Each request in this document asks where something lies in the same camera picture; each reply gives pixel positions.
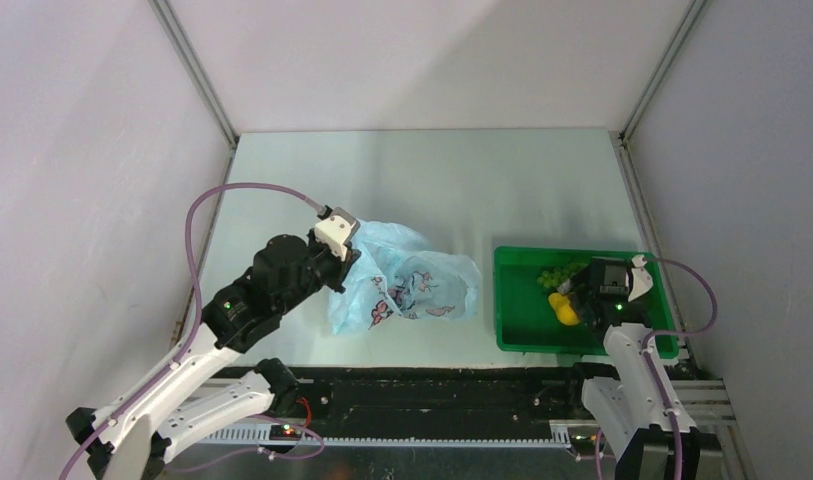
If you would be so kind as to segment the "green fake grapes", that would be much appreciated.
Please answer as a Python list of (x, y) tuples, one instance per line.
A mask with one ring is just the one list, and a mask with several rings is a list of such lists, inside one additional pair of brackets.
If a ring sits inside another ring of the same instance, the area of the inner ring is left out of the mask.
[(539, 274), (537, 283), (546, 290), (556, 290), (566, 280), (572, 278), (586, 267), (587, 264), (581, 262), (549, 267)]

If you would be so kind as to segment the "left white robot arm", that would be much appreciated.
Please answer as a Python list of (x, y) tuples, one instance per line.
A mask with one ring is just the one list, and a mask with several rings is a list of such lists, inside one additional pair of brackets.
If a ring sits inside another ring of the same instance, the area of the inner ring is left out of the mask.
[(298, 380), (280, 360), (264, 359), (225, 389), (194, 402), (203, 383), (280, 326), (284, 316), (324, 288), (336, 293), (360, 254), (352, 232), (313, 228), (306, 239), (279, 235), (252, 265), (208, 303), (195, 327), (137, 386), (111, 404), (78, 407), (66, 419), (97, 479), (122, 473), (155, 479), (180, 453), (246, 417), (286, 416), (298, 403)]

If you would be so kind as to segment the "yellow fake pear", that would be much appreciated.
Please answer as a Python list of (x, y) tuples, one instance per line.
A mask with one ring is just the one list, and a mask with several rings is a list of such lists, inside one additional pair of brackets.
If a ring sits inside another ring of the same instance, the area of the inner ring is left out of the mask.
[(564, 326), (576, 326), (581, 323), (568, 296), (559, 292), (553, 292), (548, 296), (548, 303), (560, 324)]

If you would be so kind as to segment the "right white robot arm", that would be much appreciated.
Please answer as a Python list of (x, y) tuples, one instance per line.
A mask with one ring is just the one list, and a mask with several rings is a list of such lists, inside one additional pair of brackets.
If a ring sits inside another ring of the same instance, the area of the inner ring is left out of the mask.
[(696, 424), (667, 376), (642, 298), (654, 285), (644, 256), (594, 257), (548, 297), (558, 321), (585, 326), (600, 340), (616, 373), (568, 385), (567, 411), (594, 416), (612, 446), (615, 476), (687, 479), (686, 451)]

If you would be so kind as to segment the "light blue plastic bag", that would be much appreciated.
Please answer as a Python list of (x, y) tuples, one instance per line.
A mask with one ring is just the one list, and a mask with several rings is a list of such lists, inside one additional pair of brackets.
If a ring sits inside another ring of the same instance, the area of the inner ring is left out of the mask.
[(352, 239), (360, 257), (331, 293), (334, 334), (369, 331), (392, 317), (462, 320), (476, 316), (481, 273), (466, 255), (439, 252), (404, 225), (363, 221)]

